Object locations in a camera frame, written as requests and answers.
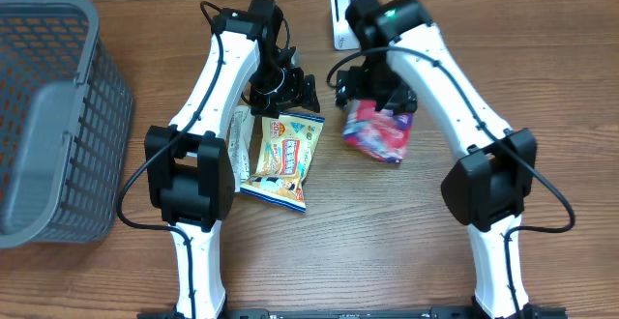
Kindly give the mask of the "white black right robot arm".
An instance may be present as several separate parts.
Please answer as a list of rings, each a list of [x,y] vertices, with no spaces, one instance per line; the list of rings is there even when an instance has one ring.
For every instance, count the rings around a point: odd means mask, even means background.
[[[454,158],[441,194],[468,230],[477,314],[523,316],[529,298],[516,228],[531,190],[526,168],[535,162],[535,138],[529,130],[513,130],[478,94],[419,0],[351,0],[344,16],[365,61],[330,71],[337,106],[367,100],[394,113],[411,112],[417,102],[426,106]]]

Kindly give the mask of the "red Carefree liner pack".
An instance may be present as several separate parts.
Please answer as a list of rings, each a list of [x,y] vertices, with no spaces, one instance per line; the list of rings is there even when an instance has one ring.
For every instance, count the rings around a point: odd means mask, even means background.
[[[376,160],[400,163],[406,154],[414,114],[396,115],[388,109],[376,111],[375,106],[375,101],[353,100],[342,139]]]

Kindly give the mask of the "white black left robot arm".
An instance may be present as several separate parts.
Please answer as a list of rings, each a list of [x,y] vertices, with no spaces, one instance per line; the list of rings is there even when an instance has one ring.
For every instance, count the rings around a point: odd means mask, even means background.
[[[151,127],[144,142],[151,203],[176,247],[173,318],[224,315],[220,233],[235,191],[225,138],[243,93],[250,93],[254,115],[320,110],[315,79],[300,68],[296,49],[277,45],[286,23],[274,0],[251,0],[245,11],[219,9],[207,21],[212,42],[192,93],[168,126]]]

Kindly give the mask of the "yellow wet wipes packet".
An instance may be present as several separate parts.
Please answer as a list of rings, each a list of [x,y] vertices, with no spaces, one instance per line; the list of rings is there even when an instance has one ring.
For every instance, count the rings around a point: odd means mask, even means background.
[[[246,193],[304,213],[303,192],[325,119],[317,115],[282,112],[261,118],[262,140],[255,171],[240,186]]]

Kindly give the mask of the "white small packet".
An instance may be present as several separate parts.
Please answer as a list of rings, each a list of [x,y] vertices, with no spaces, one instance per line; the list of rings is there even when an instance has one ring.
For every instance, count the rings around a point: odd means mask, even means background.
[[[234,109],[228,135],[228,155],[234,176],[235,191],[248,179],[250,170],[250,146],[254,116],[246,105]]]

